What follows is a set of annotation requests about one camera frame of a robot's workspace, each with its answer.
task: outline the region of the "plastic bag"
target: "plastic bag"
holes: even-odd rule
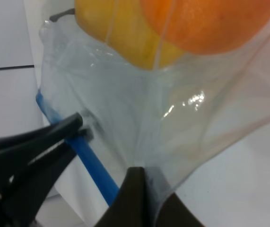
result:
[[[156,217],[194,169],[270,122],[270,12],[265,13],[270,1],[250,1],[265,4],[258,8],[265,15],[254,25],[259,29],[245,30],[244,37],[231,29],[221,34],[223,39],[216,36],[216,19],[241,28],[237,10],[258,18],[255,6],[241,5],[248,1],[226,1],[230,6],[225,1],[189,1],[203,7],[211,2],[215,13],[207,15],[217,17],[199,14],[195,23],[202,25],[186,41],[181,39],[183,28],[170,24],[184,23],[182,12],[175,9],[185,1],[166,1],[166,8],[163,0],[102,2],[105,5],[101,0],[76,0],[76,17],[45,21],[45,102],[38,102],[53,121],[74,112],[83,115],[103,147],[94,153],[118,185],[128,167],[145,167],[151,215]],[[152,10],[152,4],[166,10],[161,23],[154,20],[159,10]],[[194,7],[182,9],[195,14]],[[202,38],[194,45],[200,32]]]

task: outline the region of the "clear plastic bag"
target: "clear plastic bag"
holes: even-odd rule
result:
[[[40,34],[44,100],[83,115],[118,185],[145,167],[154,217],[199,165],[270,122],[270,0],[184,2],[76,0]]]

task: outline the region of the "blue plastic strip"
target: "blue plastic strip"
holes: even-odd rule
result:
[[[62,119],[62,117],[44,100],[40,90],[37,93],[36,102],[50,123],[56,123]],[[118,194],[119,187],[108,174],[91,147],[83,137],[69,139],[66,140],[66,142],[76,151],[105,201],[111,206]]]

